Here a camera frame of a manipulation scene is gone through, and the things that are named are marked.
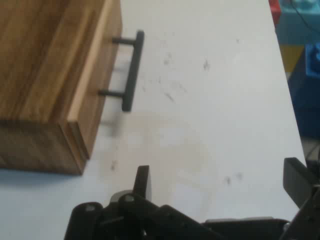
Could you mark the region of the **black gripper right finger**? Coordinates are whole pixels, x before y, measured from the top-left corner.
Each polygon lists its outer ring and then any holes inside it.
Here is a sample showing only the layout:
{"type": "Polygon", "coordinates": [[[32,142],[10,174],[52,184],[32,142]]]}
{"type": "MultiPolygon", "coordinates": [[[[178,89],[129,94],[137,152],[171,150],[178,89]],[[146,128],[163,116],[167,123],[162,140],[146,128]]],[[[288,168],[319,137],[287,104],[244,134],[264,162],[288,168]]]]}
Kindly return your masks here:
{"type": "Polygon", "coordinates": [[[320,181],[297,158],[285,158],[283,188],[298,207],[286,224],[281,240],[318,240],[320,238],[320,181]]]}

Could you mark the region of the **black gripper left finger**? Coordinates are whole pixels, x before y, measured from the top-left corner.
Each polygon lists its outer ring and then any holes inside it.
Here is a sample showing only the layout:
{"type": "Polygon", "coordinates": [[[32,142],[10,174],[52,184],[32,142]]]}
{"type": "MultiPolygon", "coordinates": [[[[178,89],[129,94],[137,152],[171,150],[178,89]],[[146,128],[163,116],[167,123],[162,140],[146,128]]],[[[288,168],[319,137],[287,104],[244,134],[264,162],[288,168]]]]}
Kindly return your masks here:
{"type": "Polygon", "coordinates": [[[150,201],[148,165],[137,168],[131,190],[104,207],[85,202],[71,212],[66,240],[216,240],[218,234],[168,205],[150,201]]]}

